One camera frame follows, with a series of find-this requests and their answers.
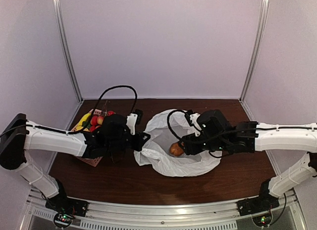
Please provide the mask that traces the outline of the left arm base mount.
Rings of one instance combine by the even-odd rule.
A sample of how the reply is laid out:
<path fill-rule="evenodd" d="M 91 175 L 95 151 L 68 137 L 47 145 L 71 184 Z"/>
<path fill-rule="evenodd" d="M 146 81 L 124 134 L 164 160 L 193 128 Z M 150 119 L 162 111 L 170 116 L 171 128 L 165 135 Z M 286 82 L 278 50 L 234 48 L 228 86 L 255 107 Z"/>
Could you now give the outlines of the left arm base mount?
<path fill-rule="evenodd" d="M 70 198 L 67 196 L 62 183 L 57 179 L 58 194 L 52 198 L 47 198 L 43 193 L 42 199 L 46 201 L 45 207 L 56 211 L 53 223 L 58 229 L 69 227 L 76 216 L 85 217 L 88 208 L 88 202 Z"/>

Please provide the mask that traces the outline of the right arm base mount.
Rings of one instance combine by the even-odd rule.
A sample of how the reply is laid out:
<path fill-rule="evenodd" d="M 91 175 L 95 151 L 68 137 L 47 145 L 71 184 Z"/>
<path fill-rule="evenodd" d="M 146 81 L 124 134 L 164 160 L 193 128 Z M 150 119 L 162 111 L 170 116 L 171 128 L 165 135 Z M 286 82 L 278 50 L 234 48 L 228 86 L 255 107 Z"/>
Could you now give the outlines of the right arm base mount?
<path fill-rule="evenodd" d="M 253 223 L 259 228 L 269 227 L 273 223 L 272 209 L 279 207 L 275 197 L 253 197 L 236 202 L 240 216 L 251 215 Z"/>

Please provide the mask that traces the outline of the brown kiwi toy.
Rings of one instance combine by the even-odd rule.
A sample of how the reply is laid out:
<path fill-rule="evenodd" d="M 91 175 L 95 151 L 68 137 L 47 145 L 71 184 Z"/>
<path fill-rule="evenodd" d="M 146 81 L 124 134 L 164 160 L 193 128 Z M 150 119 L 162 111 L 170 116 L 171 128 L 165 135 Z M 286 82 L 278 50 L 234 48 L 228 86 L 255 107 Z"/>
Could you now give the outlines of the brown kiwi toy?
<path fill-rule="evenodd" d="M 184 154 L 184 150 L 179 146 L 179 144 L 173 143 L 169 149 L 169 153 L 175 157 L 179 157 Z"/>

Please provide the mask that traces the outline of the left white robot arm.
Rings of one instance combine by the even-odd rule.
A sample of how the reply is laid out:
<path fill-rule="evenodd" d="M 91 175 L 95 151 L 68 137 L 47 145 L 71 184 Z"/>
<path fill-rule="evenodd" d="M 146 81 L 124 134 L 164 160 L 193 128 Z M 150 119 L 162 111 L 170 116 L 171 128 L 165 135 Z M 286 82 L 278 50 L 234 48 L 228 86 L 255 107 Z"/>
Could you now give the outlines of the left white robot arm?
<path fill-rule="evenodd" d="M 43 171 L 28 152 L 40 150 L 95 159 L 126 149 L 141 151 L 151 136 L 136 131 L 138 121 L 135 113 L 127 117 L 113 114 L 92 132 L 66 131 L 38 125 L 20 113 L 0 135 L 0 165 L 18 172 L 46 198 L 52 198 L 53 206 L 60 212 L 67 212 L 71 201 L 62 192 L 61 184 Z"/>

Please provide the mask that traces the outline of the white plastic bag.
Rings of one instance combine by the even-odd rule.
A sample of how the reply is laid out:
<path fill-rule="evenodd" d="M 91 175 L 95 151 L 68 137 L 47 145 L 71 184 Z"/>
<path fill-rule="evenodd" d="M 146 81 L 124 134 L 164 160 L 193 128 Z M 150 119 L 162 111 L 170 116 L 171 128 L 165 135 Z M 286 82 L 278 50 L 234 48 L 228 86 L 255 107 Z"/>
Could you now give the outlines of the white plastic bag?
<path fill-rule="evenodd" d="M 217 167 L 221 161 L 221 151 L 215 153 L 216 157 L 210 156 L 207 151 L 197 155 L 184 153 L 180 156 L 170 153 L 170 147 L 178 141 L 167 125 L 167 116 L 171 111 L 162 111 L 147 123 L 145 133 L 150 134 L 151 138 L 145 143 L 142 151 L 134 151 L 137 164 L 151 165 L 156 172 L 167 177 L 196 177 Z"/>

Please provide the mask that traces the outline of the red lychee bunch toy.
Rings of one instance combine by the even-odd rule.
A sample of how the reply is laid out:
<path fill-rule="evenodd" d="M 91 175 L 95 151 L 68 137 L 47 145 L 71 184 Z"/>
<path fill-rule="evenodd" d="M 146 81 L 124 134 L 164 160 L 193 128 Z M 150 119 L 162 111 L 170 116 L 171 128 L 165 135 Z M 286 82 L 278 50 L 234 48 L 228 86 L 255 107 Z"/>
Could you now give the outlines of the red lychee bunch toy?
<path fill-rule="evenodd" d="M 90 132 L 93 132 L 95 129 L 100 128 L 104 122 L 105 117 L 115 114 L 114 111 L 107 109 L 107 104 L 108 104 L 108 101 L 106 101 L 105 104 L 103 105 L 99 115 L 92 116 L 90 120 L 90 127 L 89 127 Z"/>

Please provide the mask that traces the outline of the pink perforated basket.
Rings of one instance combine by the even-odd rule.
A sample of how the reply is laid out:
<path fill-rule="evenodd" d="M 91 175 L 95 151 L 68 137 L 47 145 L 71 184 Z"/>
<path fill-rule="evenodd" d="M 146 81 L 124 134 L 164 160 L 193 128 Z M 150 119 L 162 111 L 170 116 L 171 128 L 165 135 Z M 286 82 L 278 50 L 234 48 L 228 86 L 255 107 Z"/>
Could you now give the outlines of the pink perforated basket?
<path fill-rule="evenodd" d="M 72 132 L 75 131 L 75 127 L 77 126 L 77 124 L 73 127 L 73 129 L 71 130 Z M 83 161 L 84 163 L 91 165 L 93 167 L 96 167 L 98 165 L 98 163 L 101 161 L 102 157 L 96 157 L 96 158 L 92 158 L 92 154 L 90 153 L 90 148 L 92 148 L 96 143 L 96 139 L 94 137 L 93 134 L 91 134 L 90 132 L 86 131 L 84 133 L 84 137 L 87 138 L 87 140 L 85 141 L 85 144 L 87 145 L 85 152 L 83 154 L 83 156 L 76 156 L 77 159 Z"/>

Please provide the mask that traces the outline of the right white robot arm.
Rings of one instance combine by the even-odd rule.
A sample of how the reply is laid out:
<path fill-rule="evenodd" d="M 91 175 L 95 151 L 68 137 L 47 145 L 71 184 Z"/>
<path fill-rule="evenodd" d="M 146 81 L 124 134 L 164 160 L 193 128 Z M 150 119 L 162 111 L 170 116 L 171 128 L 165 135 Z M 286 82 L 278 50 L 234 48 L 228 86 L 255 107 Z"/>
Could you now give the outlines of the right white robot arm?
<path fill-rule="evenodd" d="M 264 211 L 288 190 L 317 175 L 317 125 L 278 125 L 257 121 L 240 122 L 233 126 L 220 110 L 202 114 L 187 111 L 186 121 L 195 132 L 183 136 L 179 146 L 187 155 L 203 151 L 227 155 L 268 150 L 300 151 L 304 155 L 283 173 L 262 183 L 254 207 Z"/>

